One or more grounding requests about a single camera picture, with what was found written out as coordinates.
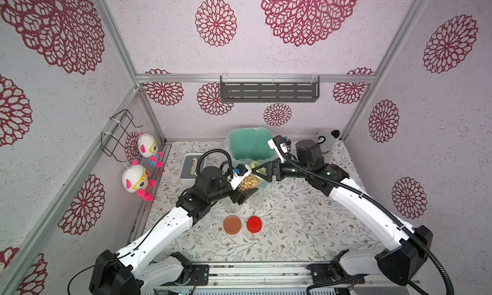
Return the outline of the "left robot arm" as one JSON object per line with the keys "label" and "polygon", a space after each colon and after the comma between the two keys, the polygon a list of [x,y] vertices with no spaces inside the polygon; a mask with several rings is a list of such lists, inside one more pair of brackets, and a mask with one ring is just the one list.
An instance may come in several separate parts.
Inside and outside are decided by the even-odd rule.
{"label": "left robot arm", "polygon": [[257,191],[240,190],[252,174],[248,165],[240,164],[224,174],[215,166],[197,173],[195,183],[179,197],[176,206],[145,234],[116,253],[104,251],[96,260],[89,284],[91,294],[152,294],[166,283],[185,284],[191,276],[192,263],[180,253],[164,261],[152,260],[182,233],[191,229],[208,214],[212,205],[224,198],[242,205]]}

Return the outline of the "red jar lid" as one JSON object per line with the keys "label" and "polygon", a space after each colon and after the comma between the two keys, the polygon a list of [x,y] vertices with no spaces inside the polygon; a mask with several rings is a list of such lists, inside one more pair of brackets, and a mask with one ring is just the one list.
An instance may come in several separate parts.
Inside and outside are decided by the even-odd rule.
{"label": "red jar lid", "polygon": [[261,219],[257,216],[251,216],[247,221],[247,229],[251,233],[258,233],[263,228]]}

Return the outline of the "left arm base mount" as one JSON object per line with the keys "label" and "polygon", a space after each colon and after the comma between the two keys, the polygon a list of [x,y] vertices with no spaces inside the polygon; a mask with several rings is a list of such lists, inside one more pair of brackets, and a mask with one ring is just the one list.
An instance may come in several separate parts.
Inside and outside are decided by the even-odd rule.
{"label": "left arm base mount", "polygon": [[175,281],[166,283],[167,286],[207,286],[210,274],[208,264],[194,264],[179,252],[172,253],[169,257],[177,259],[183,270]]}

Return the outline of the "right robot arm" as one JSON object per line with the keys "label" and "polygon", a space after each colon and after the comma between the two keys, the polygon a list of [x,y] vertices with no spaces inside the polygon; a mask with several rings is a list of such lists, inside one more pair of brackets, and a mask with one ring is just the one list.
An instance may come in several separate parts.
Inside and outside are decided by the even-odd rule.
{"label": "right robot arm", "polygon": [[432,232],[424,226],[415,228],[375,204],[360,186],[341,167],[324,160],[320,146],[313,140],[297,142],[296,155],[289,153],[290,142],[277,136],[269,141],[278,158],[252,169],[252,173],[267,182],[284,178],[303,178],[309,185],[343,205],[369,227],[384,246],[383,250],[343,250],[330,262],[329,275],[335,282],[357,275],[378,274],[399,285],[409,285],[427,260],[411,236],[426,248],[433,240]]}

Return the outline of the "brown jar lid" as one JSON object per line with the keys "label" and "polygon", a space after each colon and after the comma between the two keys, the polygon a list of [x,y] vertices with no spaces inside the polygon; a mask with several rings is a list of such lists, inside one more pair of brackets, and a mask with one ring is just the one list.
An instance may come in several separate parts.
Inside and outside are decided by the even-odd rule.
{"label": "brown jar lid", "polygon": [[242,229],[242,220],[236,215],[230,215],[225,218],[223,229],[227,234],[235,235]]}

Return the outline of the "green lidded peanut jar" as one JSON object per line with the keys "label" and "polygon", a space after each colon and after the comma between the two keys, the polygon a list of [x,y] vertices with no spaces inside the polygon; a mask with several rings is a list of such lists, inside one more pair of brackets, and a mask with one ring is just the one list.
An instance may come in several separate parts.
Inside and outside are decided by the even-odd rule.
{"label": "green lidded peanut jar", "polygon": [[239,191],[244,192],[252,188],[265,188],[269,182],[257,178],[251,173],[239,186]]}

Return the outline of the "red lidded peanut jar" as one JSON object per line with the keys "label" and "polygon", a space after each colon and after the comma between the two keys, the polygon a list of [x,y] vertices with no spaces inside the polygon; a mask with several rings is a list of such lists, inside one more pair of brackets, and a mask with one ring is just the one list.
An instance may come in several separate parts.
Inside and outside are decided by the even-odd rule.
{"label": "red lidded peanut jar", "polygon": [[252,196],[249,197],[248,204],[253,210],[260,210],[265,203],[265,190],[259,188]]}

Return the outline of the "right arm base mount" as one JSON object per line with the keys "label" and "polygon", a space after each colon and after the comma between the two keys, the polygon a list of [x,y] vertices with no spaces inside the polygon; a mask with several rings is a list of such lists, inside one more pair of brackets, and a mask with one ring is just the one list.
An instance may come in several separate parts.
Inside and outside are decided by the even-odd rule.
{"label": "right arm base mount", "polygon": [[341,258],[349,250],[342,250],[329,262],[317,262],[306,268],[311,272],[314,286],[365,283],[365,276],[350,275],[340,265]]}

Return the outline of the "green jar lid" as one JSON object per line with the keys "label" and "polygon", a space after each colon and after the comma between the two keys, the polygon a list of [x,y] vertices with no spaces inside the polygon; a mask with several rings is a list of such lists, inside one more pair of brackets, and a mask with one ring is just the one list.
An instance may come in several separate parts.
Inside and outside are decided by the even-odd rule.
{"label": "green jar lid", "polygon": [[253,161],[252,163],[249,164],[250,168],[252,169],[252,173],[255,177],[261,178],[262,180],[267,179],[267,163],[261,163],[258,161]]}

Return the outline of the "glass jar of peanuts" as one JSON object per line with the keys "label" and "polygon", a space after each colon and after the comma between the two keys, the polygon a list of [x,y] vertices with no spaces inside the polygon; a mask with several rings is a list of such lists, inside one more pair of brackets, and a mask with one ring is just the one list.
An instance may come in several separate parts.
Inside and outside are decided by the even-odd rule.
{"label": "glass jar of peanuts", "polygon": [[224,207],[225,207],[225,211],[229,214],[238,214],[242,209],[241,205],[229,203],[229,202],[225,203]]}

